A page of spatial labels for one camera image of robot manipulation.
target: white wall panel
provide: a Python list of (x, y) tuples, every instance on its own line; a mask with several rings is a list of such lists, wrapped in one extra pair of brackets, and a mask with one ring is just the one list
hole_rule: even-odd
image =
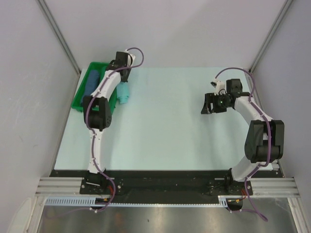
[(311, 214), (311, 1), (295, 1), (255, 70), (265, 111), (285, 123), (282, 165)]
[(284, 0), (47, 0), (80, 68), (137, 46), (145, 67), (250, 67)]
[(0, 232), (57, 150), (77, 75), (36, 1), (0, 3)]

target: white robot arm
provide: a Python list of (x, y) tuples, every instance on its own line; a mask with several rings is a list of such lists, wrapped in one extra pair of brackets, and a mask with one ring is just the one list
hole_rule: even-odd
[(245, 156), (235, 167), (230, 169), (230, 176), (233, 181), (244, 182), (245, 178), (257, 166), (262, 166), (267, 162), (269, 152), (267, 122), (270, 125), (271, 133), (269, 162), (282, 157), (284, 123), (281, 120), (273, 120), (266, 115), (255, 104), (250, 93), (242, 91), (242, 84), (239, 79), (227, 80), (226, 91), (222, 92), (218, 90), (223, 90), (223, 82), (218, 81), (211, 84), (216, 88), (216, 91), (205, 94), (205, 103), (201, 114), (222, 113), (226, 112), (228, 107), (232, 107), (243, 116), (249, 125), (244, 146)]
[[(89, 133), (91, 140), (90, 161), (88, 171), (90, 173), (98, 173), (93, 160), (96, 161), (98, 168), (101, 171), (105, 170), (105, 166), (101, 161), (101, 142), (106, 128), (111, 123), (111, 111), (109, 107), (109, 99), (112, 92), (120, 82), (126, 82), (130, 73), (130, 68), (114, 72), (121, 67), (131, 67), (135, 60), (135, 56), (125, 52), (117, 52), (116, 59), (113, 60), (105, 72), (104, 78), (97, 87), (97, 89), (90, 95), (83, 99), (84, 119), (88, 119)], [(86, 116), (87, 108), (91, 100), (95, 97), (92, 107), (98, 105), (99, 110), (90, 109), (88, 116)]]

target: purple cable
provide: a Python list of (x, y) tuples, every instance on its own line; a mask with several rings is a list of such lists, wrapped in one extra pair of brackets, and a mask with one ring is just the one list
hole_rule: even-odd
[[(118, 72), (118, 71), (120, 71), (120, 70), (132, 69), (132, 68), (139, 67), (139, 66), (141, 66), (141, 65), (143, 64), (143, 62), (144, 62), (144, 53), (142, 52), (141, 49), (136, 48), (136, 47), (132, 47), (132, 48), (127, 49), (127, 51), (129, 51), (129, 50), (138, 50), (138, 51), (141, 53), (141, 56), (142, 56), (142, 58), (141, 58), (141, 63), (139, 63), (139, 64), (136, 65), (136, 66), (121, 67), (121, 68), (115, 69), (115, 70), (112, 71), (112, 72), (108, 75), (108, 77), (104, 80), (103, 84), (102, 84), (102, 85), (100, 86), (100, 88), (99, 88), (99, 91), (94, 95), (94, 97), (93, 97), (92, 100), (90, 101), (90, 103), (89, 103), (89, 105), (88, 105), (88, 107), (87, 107), (87, 110), (86, 110), (86, 126), (88, 127), (89, 130), (91, 130), (91, 131), (93, 132), (93, 134), (95, 134), (95, 131), (89, 126), (89, 123), (88, 123), (88, 115), (89, 115), (89, 111), (90, 111), (90, 109), (91, 109), (91, 107), (92, 107), (92, 104), (93, 104), (94, 100), (95, 100), (96, 97), (99, 95), (99, 92), (102, 90), (102, 88), (104, 87), (105, 83), (108, 81), (108, 79), (109, 79), (109, 78), (111, 77), (111, 75), (113, 75), (114, 73), (116, 73), (116, 72)], [(93, 163), (94, 163), (96, 169), (98, 170), (98, 172), (101, 173), (107, 180), (109, 180), (109, 181), (112, 183), (112, 186), (113, 186), (113, 193), (112, 193), (112, 196), (111, 196), (110, 200), (107, 202), (107, 204), (106, 204), (103, 208), (97, 210), (97, 212), (101, 212), (101, 211), (103, 211), (105, 208), (107, 208), (107, 206), (112, 202), (113, 198), (115, 197), (116, 185), (115, 185), (115, 183), (113, 182), (113, 180), (112, 180), (109, 176), (107, 176), (106, 174), (104, 174), (104, 173), (99, 169), (97, 163), (95, 162), (94, 142), (95, 142), (95, 135), (93, 135), (93, 138), (92, 138), (92, 145), (91, 145), (91, 154), (92, 154)]]
[(264, 119), (264, 121), (266, 122), (267, 124), (267, 131), (268, 131), (268, 154), (267, 154), (267, 161), (264, 165), (261, 165), (259, 164), (251, 173), (248, 174), (248, 176), (245, 177), (245, 180), (244, 180), (244, 188), (245, 188), (245, 191), (246, 191), (246, 195), (248, 197), (248, 200), (249, 202), (251, 203), (252, 207), (254, 208), (254, 210), (251, 210), (251, 209), (243, 209), (243, 210), (237, 210), (237, 211), (231, 211), (229, 208), (228, 210), (230, 212), (251, 212), (251, 213), (256, 213), (259, 215), (259, 217), (261, 217), (262, 220), (264, 220), (265, 222), (268, 221), (268, 218), (263, 215), (258, 209), (257, 207), (255, 206), (255, 204), (253, 203), (253, 200), (251, 199), (251, 197), (249, 196), (249, 193), (248, 193), (248, 189), (247, 189), (247, 179), (249, 177), (252, 177), (258, 170), (259, 170), (259, 167), (266, 167), (269, 165), (270, 163), (270, 158), (271, 158), (271, 128), (270, 128), (270, 124), (269, 124), (269, 121), (267, 119), (267, 117), (263, 114), (262, 110), (260, 108), (257, 107), (257, 105), (255, 105), (253, 102), (252, 102), (252, 96), (256, 90), (256, 86), (255, 86), (255, 79), (253, 77), (253, 75), (248, 72), (247, 70), (245, 69), (242, 69), (242, 68), (238, 68), (238, 67), (229, 67), (229, 68), (226, 68), (226, 69), (223, 69), (222, 71), (220, 71), (215, 79), (218, 78), (218, 76), (223, 73), (224, 71), (226, 70), (229, 70), (229, 69), (237, 69), (237, 70), (241, 70), (243, 71), (244, 73), (248, 74), (248, 76), (252, 79), (252, 82), (253, 82), (253, 88), (252, 88), (252, 91), (248, 97), (248, 101), (250, 102), (250, 104), (256, 109), (256, 111), (260, 114), (260, 116)]

